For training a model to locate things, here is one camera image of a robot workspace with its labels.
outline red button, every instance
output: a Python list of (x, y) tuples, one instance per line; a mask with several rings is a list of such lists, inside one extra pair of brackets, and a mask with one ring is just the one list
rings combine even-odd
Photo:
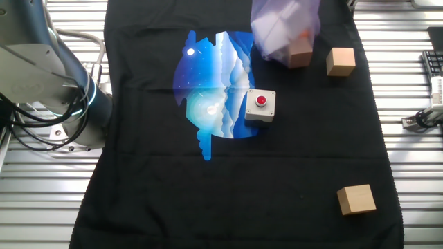
[(259, 107), (264, 107), (266, 105), (266, 97), (264, 96), (258, 96), (257, 99), (255, 100), (255, 103), (259, 106)]

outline black cloth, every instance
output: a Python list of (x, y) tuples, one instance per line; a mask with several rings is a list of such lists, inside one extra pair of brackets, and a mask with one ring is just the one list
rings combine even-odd
[[(70, 248), (403, 247), (368, 63), (344, 1), (322, 1), (311, 66), (290, 71), (252, 48), (255, 87), (277, 93), (275, 119), (256, 136), (212, 136), (204, 160), (174, 74), (191, 30), (212, 42), (250, 32), (250, 13), (247, 0), (109, 0), (114, 112)], [(351, 76), (327, 76), (332, 47), (355, 49)], [(377, 211), (342, 216), (336, 192), (364, 184)]]

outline black cable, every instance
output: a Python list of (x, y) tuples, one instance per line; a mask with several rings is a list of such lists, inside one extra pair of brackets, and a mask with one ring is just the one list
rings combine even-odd
[[(24, 116), (26, 116), (28, 118), (31, 118), (31, 119), (36, 120), (38, 122), (43, 122), (43, 124), (27, 124), (25, 122), (15, 122), (15, 121), (11, 121), (11, 120), (6, 120), (6, 122), (8, 123), (8, 127), (11, 130), (11, 133), (17, 139), (17, 141), (19, 141), (24, 147), (26, 147), (28, 149), (31, 149), (33, 151), (53, 151), (53, 150), (56, 150), (56, 149), (59, 149), (59, 148), (65, 146), (65, 145), (73, 142), (75, 139), (77, 139), (80, 136), (80, 134), (84, 131), (84, 129), (86, 128), (86, 125), (87, 125), (87, 122), (88, 122), (88, 119), (89, 119), (89, 113), (87, 113), (87, 107), (88, 107), (88, 104), (89, 104), (88, 100), (87, 100), (87, 96), (86, 96), (86, 93), (81, 90), (80, 85), (78, 84), (77, 80), (75, 80), (75, 78), (73, 78), (73, 77), (69, 77), (69, 76), (65, 76), (65, 75), (60, 75), (60, 74), (57, 74), (57, 73), (54, 73), (54, 72), (47, 71), (46, 69), (39, 67), (37, 65), (37, 63), (35, 63), (34, 61), (24, 57), (23, 55), (20, 55), (19, 53), (15, 52), (14, 50), (8, 48), (7, 46), (5, 46), (5, 45), (3, 45), (1, 43), (0, 43), (0, 48), (6, 50), (7, 52), (9, 52), (10, 54), (14, 55), (15, 57), (18, 57), (19, 59), (22, 59), (25, 62), (27, 62), (27, 63), (29, 63), (29, 64), (31, 64), (33, 66), (36, 66), (37, 68), (39, 68), (39, 69), (41, 69), (43, 71), (51, 73), (51, 74), (53, 74), (53, 75), (55, 75), (57, 77), (65, 79), (65, 80), (72, 80), (72, 81), (74, 81), (75, 84), (77, 85), (78, 93), (80, 93), (79, 95), (83, 95), (83, 96), (81, 96), (83, 98), (80, 98), (79, 102), (75, 102), (75, 100), (78, 98), (78, 96), (74, 95), (73, 100), (69, 103), (68, 109), (66, 110), (65, 114), (63, 114), (63, 116), (55, 118), (55, 119), (47, 120), (47, 119), (39, 118), (37, 116), (29, 114), (28, 112), (24, 111), (23, 109), (19, 108), (14, 103), (12, 103), (12, 101), (10, 101), (5, 95), (0, 93), (0, 98), (3, 100), (3, 102), (5, 102), (6, 104), (8, 104), (8, 105), (10, 105), (12, 107), (12, 109), (14, 110), (14, 115), (16, 117), (17, 117), (17, 112), (18, 112), (18, 113), (23, 114)], [(16, 126), (21, 127), (21, 128), (24, 128), (24, 127), (27, 127), (27, 128), (42, 128), (42, 127), (50, 127), (50, 126), (53, 126), (53, 125), (58, 125), (58, 124), (60, 124), (60, 123), (62, 123), (64, 121), (68, 120), (72, 116), (73, 110), (77, 108), (77, 104), (79, 104), (79, 103), (83, 103), (84, 104), (84, 109), (83, 110), (86, 112), (85, 113), (86, 114), (85, 117), (83, 117), (83, 123), (81, 124), (81, 126), (79, 126), (79, 129), (73, 134), (73, 136), (71, 138), (69, 138), (66, 142), (62, 143), (62, 144), (56, 145), (56, 144), (44, 141), (44, 143), (46, 143), (47, 145), (53, 146), (50, 149), (33, 148), (33, 147), (27, 145), (16, 134), (14, 128), (12, 127), (13, 125), (16, 125)], [(31, 137), (33, 137), (34, 139), (37, 139), (38, 141), (42, 141), (39, 138), (36, 138), (33, 134), (31, 135), (28, 131), (25, 130), (25, 132), (28, 135), (30, 135)]]
[[(80, 90), (80, 85), (78, 84), (78, 82), (77, 82), (77, 80), (75, 78), (69, 77), (69, 76), (66, 76), (66, 75), (60, 75), (58, 73), (50, 72), (50, 71), (48, 71), (48, 70), (46, 70), (44, 68), (41, 68), (34, 61), (24, 57), (23, 55), (20, 55), (19, 53), (17, 53), (14, 50), (8, 48), (6, 45), (4, 45), (2, 43), (0, 43), (0, 48), (6, 50), (7, 52), (9, 52), (10, 54), (14, 55), (17, 58), (22, 59), (25, 62), (27, 62), (27, 63), (29, 63), (29, 64), (31, 64), (31, 65), (33, 65), (33, 66), (35, 66), (35, 67), (37, 67), (37, 68), (39, 68), (41, 70), (43, 70), (43, 71), (46, 71), (47, 73), (50, 73), (50, 74), (52, 74), (54, 76), (60, 77), (60, 78), (65, 79), (65, 80), (73, 81), (77, 85), (77, 88)], [(65, 114), (63, 114), (61, 117), (58, 117), (58, 118), (55, 118), (55, 119), (52, 119), (52, 120), (47, 120), (47, 119), (39, 118), (39, 117), (36, 117), (34, 115), (29, 114), (28, 112), (26, 112), (23, 109), (20, 109), (18, 106), (16, 106), (12, 101), (10, 101), (2, 93), (0, 93), (0, 98), (3, 101), (5, 101), (5, 103), (9, 104), (15, 111), (18, 111), (19, 113), (21, 113), (22, 115), (24, 115), (24, 116), (26, 116), (28, 118), (31, 118), (33, 120), (36, 120), (38, 122), (43, 122), (43, 123), (46, 123), (46, 124), (51, 123), (53, 125), (57, 125), (59, 123), (62, 123), (64, 121), (68, 120), (71, 117), (71, 115), (72, 115), (72, 113), (74, 112), (74, 109), (75, 109), (75, 99), (77, 98), (77, 96), (74, 95), (74, 98), (72, 99), (72, 101), (70, 101), (68, 109), (66, 110)], [(51, 125), (43, 125), (43, 124), (41, 124), (41, 125), (40, 124), (34, 124), (34, 125), (31, 125), (31, 126), (26, 126), (26, 125), (23, 125), (20, 122), (10, 122), (9, 124), (10, 125), (17, 125), (17, 126), (20, 126), (20, 127), (29, 127), (29, 128), (42, 128), (42, 127), (49, 127), (49, 126), (51, 126)]]
[[(88, 105), (88, 103), (87, 103), (87, 101), (83, 101), (83, 103), (84, 103), (84, 110), (86, 111), (86, 110), (87, 110), (87, 105)], [(15, 137), (15, 139), (17, 139), (17, 141), (19, 141), (24, 147), (26, 147), (26, 148), (28, 148), (28, 149), (31, 149), (31, 150), (33, 150), (33, 151), (55, 151), (56, 149), (59, 149), (59, 148), (61, 148), (61, 147), (63, 147), (63, 146), (66, 146), (66, 145), (70, 144), (71, 142), (73, 142), (74, 140), (76, 140), (76, 139), (82, 134), (82, 132), (84, 131), (84, 128), (86, 128), (86, 125), (87, 125), (87, 123), (88, 123), (88, 120), (89, 120), (89, 113), (86, 113), (86, 115), (83, 117), (83, 122), (82, 122), (82, 124), (79, 126), (79, 129), (73, 134), (72, 137), (70, 137), (66, 142), (63, 142), (62, 144), (53, 144), (53, 143), (50, 143), (50, 142), (47, 142), (47, 141), (41, 140), (40, 138), (34, 136), (33, 134), (29, 133), (28, 131), (26, 131), (26, 130), (24, 129), (24, 131), (25, 131), (29, 136), (31, 136), (32, 138), (34, 138), (34, 139), (36, 139), (36, 140), (38, 140), (38, 141), (40, 141), (40, 142), (43, 142), (43, 143), (47, 144), (47, 145), (53, 146), (52, 148), (34, 148), (34, 147), (31, 147), (31, 146), (29, 146), (28, 144), (26, 144), (26, 143), (25, 143), (25, 142), (24, 142), (24, 141), (23, 141), (23, 140), (22, 140), (22, 139), (16, 134), (16, 132), (15, 132), (14, 128), (12, 127), (12, 125), (9, 125), (8, 127), (9, 127), (9, 129), (11, 130), (11, 133), (13, 134), (13, 136)]]
[(415, 122), (417, 122), (417, 125), (419, 125), (420, 127), (423, 127), (425, 129), (429, 129), (429, 128), (434, 128), (434, 127), (438, 126), (441, 123), (441, 121), (440, 122), (435, 121), (433, 123), (433, 125), (425, 124), (423, 122), (423, 120), (422, 120), (423, 113), (424, 113), (423, 111), (419, 111), (419, 112), (417, 112), (417, 114), (415, 114)]

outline wooden cube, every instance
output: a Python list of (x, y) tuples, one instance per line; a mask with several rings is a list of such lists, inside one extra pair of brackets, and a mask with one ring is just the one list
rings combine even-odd
[(312, 46), (308, 37), (300, 37), (291, 42), (286, 48), (288, 58), (286, 58), (285, 65), (290, 68), (300, 68), (309, 66), (312, 58)]
[(344, 187), (337, 192), (343, 215), (361, 214), (376, 210), (369, 185)]
[(326, 59), (328, 76), (349, 76), (355, 68), (353, 48), (333, 48)]

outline metal slatted surface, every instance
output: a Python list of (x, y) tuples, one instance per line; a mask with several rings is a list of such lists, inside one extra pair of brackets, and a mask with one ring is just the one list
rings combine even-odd
[[(106, 0), (48, 1), (56, 27), (101, 38), (106, 6)], [(426, 29), (443, 26), (443, 12), (416, 10), (406, 0), (360, 0), (354, 18), (368, 57), (399, 192), (406, 248), (443, 249), (443, 138), (437, 129), (416, 134), (400, 124), (401, 117), (430, 104), (419, 56), (432, 49)], [(96, 60), (99, 49), (94, 43), (64, 40), (83, 63)], [(104, 62), (103, 82), (110, 89), (107, 58)], [(38, 131), (46, 136), (49, 132)], [(0, 173), (0, 249), (68, 248), (99, 153), (54, 159), (11, 140)]]

